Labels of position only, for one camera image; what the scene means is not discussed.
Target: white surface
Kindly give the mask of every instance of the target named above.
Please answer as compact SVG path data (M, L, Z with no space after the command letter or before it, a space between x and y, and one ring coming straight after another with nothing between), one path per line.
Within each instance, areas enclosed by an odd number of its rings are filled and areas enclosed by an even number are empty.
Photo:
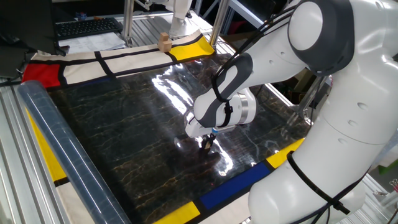
M200 222L200 224L238 224L250 216L248 209L249 193L220 209Z
M113 73L170 62L172 62L170 56L160 51L105 60L105 63Z
M297 50L309 49L322 31L322 12L314 2L305 2L294 11L289 24L290 43Z
M376 2L388 7L379 8ZM398 3L356 0L352 5L354 20L362 21L355 23L354 58L333 75L323 116L348 138L385 144L398 128L398 63L392 59L398 53ZM361 109L358 103L367 106Z
M85 59L95 59L95 55L94 52L85 52L82 54L79 54L78 56L79 59L85 60ZM54 60L63 60L63 61L71 61L71 60L75 60L76 58L73 57L64 57L61 55L39 55L39 54L35 54L34 58L32 58L32 60L49 60L49 61L54 61Z
M113 50L124 48L124 41L114 32L107 34L91 35L68 40L60 40L59 45L70 46L69 54L80 52L94 52L100 50Z
M147 45L147 46L142 46L142 47L132 47L132 48L128 48L128 49L102 51L101 56L103 58L105 58L105 57L115 56L115 55L119 55L119 54L128 54L128 53L134 53L134 52L140 52L140 51L152 50L152 49L157 49L157 44Z
M63 72L63 76L67 79L67 83L70 85L74 83L85 82L87 80L92 80L99 77L105 77L106 74L99 62L91 62L84 64L84 66L82 65L66 66L65 71Z
M91 218L70 182L57 187L57 192L65 210L67 211L70 223L94 224L94 220Z

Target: black stripe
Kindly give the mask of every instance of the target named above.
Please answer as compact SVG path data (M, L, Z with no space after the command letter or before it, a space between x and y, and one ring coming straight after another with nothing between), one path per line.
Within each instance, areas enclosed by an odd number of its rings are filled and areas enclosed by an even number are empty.
M101 65L102 69L104 70L105 74L111 78L115 78L114 73L109 69L108 65L104 61L101 56L101 52L94 52L95 58L97 58L99 64Z
M274 172L276 170L276 168L274 168L267 160L264 160L262 163L266 165L270 172Z
M174 55L172 55L170 52L166 52L165 54L167 54L170 58L172 58L174 63L178 62L177 58Z
M149 49L149 50L142 50L138 52L131 52L131 53L125 53L121 55L114 55L114 56L109 56L109 57L104 57L104 60L109 60L109 59L115 59L115 58L121 58L125 56L132 56L132 55L138 55L138 54L145 54L145 53L151 53L151 52L156 52L159 51L158 48L156 49ZM71 61L64 61L64 60L31 60L29 63L33 64L44 64L44 65L64 65L64 66L71 66L71 65L83 65L85 63L91 63L91 62L97 62L98 60L96 58L93 59L78 59L78 60L71 60Z
M97 59L81 59L81 60L71 60L71 61L64 61L64 60L31 60L29 63L33 64L43 64L43 65L83 65L85 63L97 62Z
M193 44L193 43L199 41L202 37L203 37L203 34L200 34L197 38L195 38L189 42L182 43L182 44L173 44L172 47L180 47L180 46L190 45L190 44Z
M198 211L200 212L200 214L205 214L208 212L207 208L205 207L205 205L199 198L194 200L193 203L195 204L195 206L198 209Z
M59 187L61 185L67 184L67 183L69 183L68 177L64 177L62 179L54 181L55 187Z
M212 214L218 212L225 206L234 202L236 199L238 199L238 198L242 197L244 194L248 193L252 186L253 186L253 184L245 187L244 189L240 190L238 193L234 194L233 196L229 197L228 199L226 199L223 202L219 203L218 205L214 206L210 210L207 210L205 208L205 206L201 203L200 199L194 200L193 203L199 210L200 215L191 219L190 221L186 222L185 224L198 224L198 223L202 222L206 218L210 217Z
M65 71L65 66L61 65L60 68L58 69L58 81L60 82L61 87L66 87L68 86L67 79L65 76L63 76L63 73Z
M142 50L139 52L131 52L131 53L125 53L125 54L121 54L121 55L114 55L114 56L109 56L109 57L104 57L104 60L110 60L110 59L116 59L116 58L121 58L121 57L125 57L125 56L133 56L133 55L138 55L138 54L145 54L145 53L151 53L151 52L157 52L159 51L158 48L155 49L149 49L149 50Z
M175 63L170 62L170 63L160 64L160 65L153 65L153 66L149 66L149 67L135 68L135 69L126 70L123 72L118 72L118 73L115 73L114 75L118 77L120 75L128 75L128 74L133 74L133 73L137 73L137 72L146 72L146 71L150 71L153 69L163 68L163 67L171 66L171 65L175 65Z

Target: yellow stripe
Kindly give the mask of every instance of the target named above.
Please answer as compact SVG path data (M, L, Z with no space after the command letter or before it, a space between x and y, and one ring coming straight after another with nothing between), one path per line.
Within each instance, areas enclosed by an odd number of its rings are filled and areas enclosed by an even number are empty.
M42 150L45 163L47 164L47 167L49 168L52 180L56 181L56 180L60 180L62 178L67 177L67 175L61 168L61 165L58 163L57 158L55 158L54 153L51 151L51 148L50 148L49 144L47 143L47 141L45 140L39 127L37 127L34 120L30 116L29 112L27 112L27 115L30 119L30 122L32 123L33 131L36 135L36 139L40 146L40 149Z
M286 148L282 149L279 151L277 154L272 155L267 158L268 163L273 167L273 168L278 168L280 165L282 165L286 159L287 159L287 154L290 151L296 151L296 149L301 145L301 143L304 142L304 138L296 141L295 143L287 146Z
M193 44L173 47L170 50L170 54L174 55L177 60L195 58L201 55L211 55L213 53L214 49L210 46L205 37L202 37Z
M199 210L193 202L190 202L176 211L166 215L154 224L184 224L198 215L200 215Z

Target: wooden block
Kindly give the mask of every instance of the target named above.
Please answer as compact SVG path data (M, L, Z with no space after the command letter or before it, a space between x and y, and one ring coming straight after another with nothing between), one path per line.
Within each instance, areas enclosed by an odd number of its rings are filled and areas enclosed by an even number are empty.
M173 42L171 40L166 40L166 41L159 42L159 44L157 46L161 52L166 53L172 49L172 44L173 44Z
M169 39L169 35L165 32L160 34L159 43Z

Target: clear plastic tube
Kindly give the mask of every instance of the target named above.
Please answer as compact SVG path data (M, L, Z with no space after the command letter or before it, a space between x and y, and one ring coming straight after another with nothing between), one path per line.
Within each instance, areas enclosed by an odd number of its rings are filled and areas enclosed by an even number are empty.
M25 82L18 93L94 222L131 223L41 83Z

